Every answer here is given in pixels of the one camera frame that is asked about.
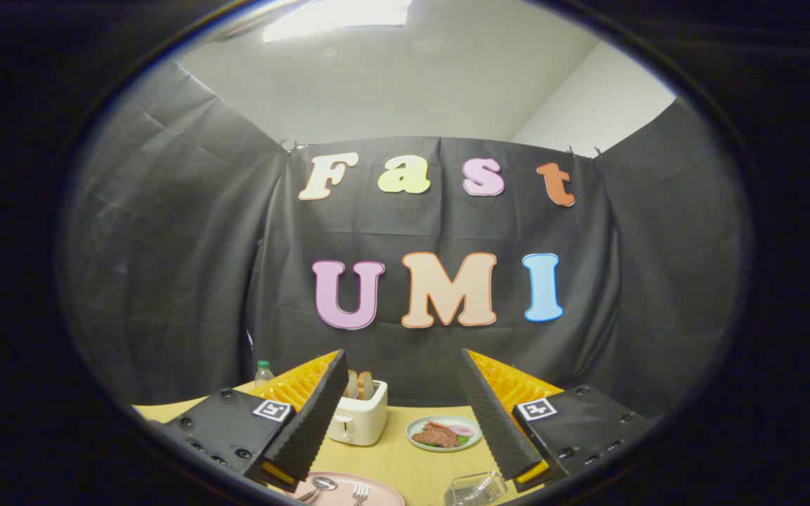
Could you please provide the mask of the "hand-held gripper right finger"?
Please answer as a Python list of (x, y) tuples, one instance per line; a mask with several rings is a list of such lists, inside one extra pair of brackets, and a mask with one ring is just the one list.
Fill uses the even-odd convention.
[(653, 427), (587, 384), (562, 389), (482, 353), (461, 355), (463, 395), (518, 492), (604, 467)]

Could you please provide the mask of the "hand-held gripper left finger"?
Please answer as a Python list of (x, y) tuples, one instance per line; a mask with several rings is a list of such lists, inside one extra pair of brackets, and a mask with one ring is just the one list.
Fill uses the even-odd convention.
[(348, 377), (342, 349), (245, 393), (224, 388), (151, 429), (213, 467), (295, 492), (311, 471)]

